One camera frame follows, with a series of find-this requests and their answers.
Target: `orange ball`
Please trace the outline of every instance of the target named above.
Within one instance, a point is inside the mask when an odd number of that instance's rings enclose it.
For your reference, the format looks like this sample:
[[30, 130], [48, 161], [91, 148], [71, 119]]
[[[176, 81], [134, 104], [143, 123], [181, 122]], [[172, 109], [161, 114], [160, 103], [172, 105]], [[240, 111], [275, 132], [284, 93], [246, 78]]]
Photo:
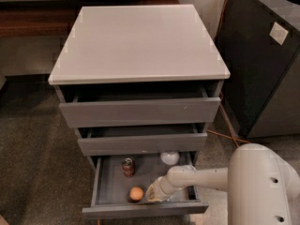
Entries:
[[129, 197], [133, 201], [139, 201], [143, 198], [143, 190], [139, 187], [133, 187], [130, 190]]

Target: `drawer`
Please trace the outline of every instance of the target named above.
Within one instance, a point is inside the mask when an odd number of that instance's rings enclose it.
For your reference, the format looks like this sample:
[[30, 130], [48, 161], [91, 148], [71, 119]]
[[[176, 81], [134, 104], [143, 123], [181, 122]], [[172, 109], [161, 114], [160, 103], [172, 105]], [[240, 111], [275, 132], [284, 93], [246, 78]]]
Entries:
[[[125, 158], [135, 162], [136, 173], [131, 178], [123, 175], [121, 163]], [[191, 164], [189, 153], [181, 153], [179, 164]], [[145, 194], [150, 184], [170, 168], [158, 154], [99, 158], [91, 207], [84, 208], [83, 215], [86, 218], [137, 218], [204, 213], [208, 204], [197, 199], [194, 187], [176, 192], [169, 202], [148, 202], [144, 196], [137, 203], [128, 201], [132, 187], [140, 187]]]
[[219, 98], [200, 82], [62, 86], [60, 109], [71, 128], [212, 122]]
[[164, 151], [199, 151], [207, 134], [203, 125], [154, 125], [80, 129], [78, 140], [85, 156], [147, 154]]

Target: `black cabinet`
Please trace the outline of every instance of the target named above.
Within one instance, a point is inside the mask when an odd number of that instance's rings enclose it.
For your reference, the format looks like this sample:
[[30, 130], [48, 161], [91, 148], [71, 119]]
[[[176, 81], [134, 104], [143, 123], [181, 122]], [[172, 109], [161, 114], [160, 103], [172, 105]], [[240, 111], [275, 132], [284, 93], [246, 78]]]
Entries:
[[[270, 36], [275, 23], [289, 32], [282, 45]], [[224, 96], [238, 134], [299, 133], [299, 32], [259, 0], [229, 0], [216, 44], [232, 74]]]

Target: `white ball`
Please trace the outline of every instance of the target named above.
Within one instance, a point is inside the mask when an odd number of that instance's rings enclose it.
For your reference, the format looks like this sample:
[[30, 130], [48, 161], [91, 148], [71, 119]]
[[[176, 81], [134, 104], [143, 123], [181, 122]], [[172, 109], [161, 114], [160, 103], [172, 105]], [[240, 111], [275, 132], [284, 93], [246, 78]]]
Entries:
[[175, 165], [179, 161], [179, 153], [165, 152], [160, 154], [160, 159], [167, 165]]

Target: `white table top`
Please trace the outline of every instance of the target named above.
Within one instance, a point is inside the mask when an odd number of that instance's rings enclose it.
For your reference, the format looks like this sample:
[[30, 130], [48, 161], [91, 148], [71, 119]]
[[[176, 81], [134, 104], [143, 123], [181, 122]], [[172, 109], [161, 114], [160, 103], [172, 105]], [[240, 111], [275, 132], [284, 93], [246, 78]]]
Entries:
[[83, 7], [49, 83], [227, 79], [192, 5]]

